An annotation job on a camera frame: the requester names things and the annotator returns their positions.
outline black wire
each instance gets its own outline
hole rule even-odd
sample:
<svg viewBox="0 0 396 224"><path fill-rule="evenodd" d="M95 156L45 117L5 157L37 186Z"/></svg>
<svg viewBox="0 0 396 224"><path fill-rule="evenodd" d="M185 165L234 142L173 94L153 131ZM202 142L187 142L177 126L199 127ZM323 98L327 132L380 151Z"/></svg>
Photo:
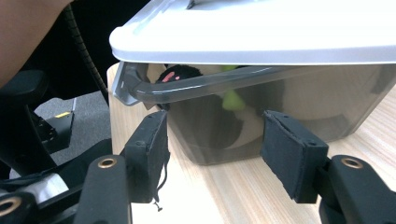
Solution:
<svg viewBox="0 0 396 224"><path fill-rule="evenodd" d="M79 32L76 19L73 13L73 9L70 5L68 5L64 9L64 19L67 22L67 27L71 33L71 36L73 37L75 44L78 48L78 52L87 66L88 70L90 71L90 74L93 77L93 80L96 83L96 86L99 88L101 91L103 97L105 98L105 101L108 105L108 90L106 87L105 82L102 80L102 77L99 74L99 71L97 70L95 64L92 61L92 58L90 56L90 53L87 50L87 47L85 46L84 40L82 39L81 33Z"/></svg>

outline storage box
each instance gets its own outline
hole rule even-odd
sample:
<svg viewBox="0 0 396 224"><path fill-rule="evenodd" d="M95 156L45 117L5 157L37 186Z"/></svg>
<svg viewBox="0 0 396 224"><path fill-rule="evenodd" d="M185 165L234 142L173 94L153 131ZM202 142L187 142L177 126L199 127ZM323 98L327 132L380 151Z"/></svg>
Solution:
<svg viewBox="0 0 396 224"><path fill-rule="evenodd" d="M343 138L396 82L391 2L352 2L204 1L187 10L188 1L151 1L110 37L121 60L113 93L126 105L168 104L170 128L199 164L259 156L265 109L325 141ZM152 84L149 64L162 63L207 76ZM224 108L230 92L243 109Z"/></svg>

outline person's skin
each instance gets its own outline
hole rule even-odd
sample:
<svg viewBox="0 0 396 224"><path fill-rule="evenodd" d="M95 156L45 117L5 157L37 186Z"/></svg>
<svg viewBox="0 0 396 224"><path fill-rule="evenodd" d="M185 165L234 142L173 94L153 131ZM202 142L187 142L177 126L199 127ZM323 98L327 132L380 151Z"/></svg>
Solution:
<svg viewBox="0 0 396 224"><path fill-rule="evenodd" d="M73 0L0 0L0 88L23 67Z"/></svg>

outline light wood tabletop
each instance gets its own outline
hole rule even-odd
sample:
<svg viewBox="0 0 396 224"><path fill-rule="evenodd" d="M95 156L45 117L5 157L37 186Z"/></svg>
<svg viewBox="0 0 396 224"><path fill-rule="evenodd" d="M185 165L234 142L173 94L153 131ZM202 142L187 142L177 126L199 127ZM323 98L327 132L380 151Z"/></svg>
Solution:
<svg viewBox="0 0 396 224"><path fill-rule="evenodd" d="M118 65L107 71L111 88ZM109 95L113 151L119 154L147 111ZM330 142L329 157L346 154L370 163L396 191L396 87L352 135ZM154 204L132 204L134 223L320 223L317 204L297 204L262 158L202 166L192 163L168 127L171 159Z"/></svg>

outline white lid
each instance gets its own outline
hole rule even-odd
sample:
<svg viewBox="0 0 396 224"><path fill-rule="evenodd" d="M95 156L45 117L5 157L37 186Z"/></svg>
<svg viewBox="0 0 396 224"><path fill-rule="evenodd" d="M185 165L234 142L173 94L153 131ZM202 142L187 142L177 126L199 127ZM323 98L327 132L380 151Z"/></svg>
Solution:
<svg viewBox="0 0 396 224"><path fill-rule="evenodd" d="M152 0L110 36L124 62L396 63L392 0Z"/></svg>

